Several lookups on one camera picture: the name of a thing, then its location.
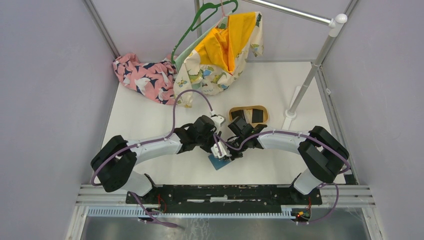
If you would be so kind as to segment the teal card holder wallet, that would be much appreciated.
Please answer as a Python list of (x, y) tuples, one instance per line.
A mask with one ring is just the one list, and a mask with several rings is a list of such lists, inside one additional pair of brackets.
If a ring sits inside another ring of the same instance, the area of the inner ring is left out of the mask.
[(232, 162), (230, 159), (217, 158), (213, 154), (210, 154), (208, 159), (215, 170), (219, 170)]

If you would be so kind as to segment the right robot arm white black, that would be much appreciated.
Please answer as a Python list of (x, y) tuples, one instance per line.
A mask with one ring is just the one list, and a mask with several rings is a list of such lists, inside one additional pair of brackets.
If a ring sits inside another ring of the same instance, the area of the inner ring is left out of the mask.
[(247, 149), (282, 150), (301, 156), (306, 170), (295, 178), (288, 191), (295, 204), (302, 204), (313, 189), (332, 184), (339, 174), (350, 169), (347, 149), (321, 126), (306, 132), (288, 131), (266, 124), (253, 127), (236, 117), (228, 127), (235, 135), (225, 144), (232, 159), (240, 158)]

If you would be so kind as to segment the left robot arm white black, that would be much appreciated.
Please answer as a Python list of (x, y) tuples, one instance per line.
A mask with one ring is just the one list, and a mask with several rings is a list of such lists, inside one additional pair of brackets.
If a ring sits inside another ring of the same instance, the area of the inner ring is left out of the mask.
[(121, 135), (112, 137), (91, 160), (98, 186), (107, 193), (126, 190), (135, 193), (145, 204), (153, 203), (157, 190), (147, 174), (134, 171), (134, 167), (154, 158), (190, 152), (196, 147), (212, 152), (213, 135), (225, 122), (222, 115), (202, 115), (194, 123), (175, 128), (170, 136), (143, 140), (125, 140)]

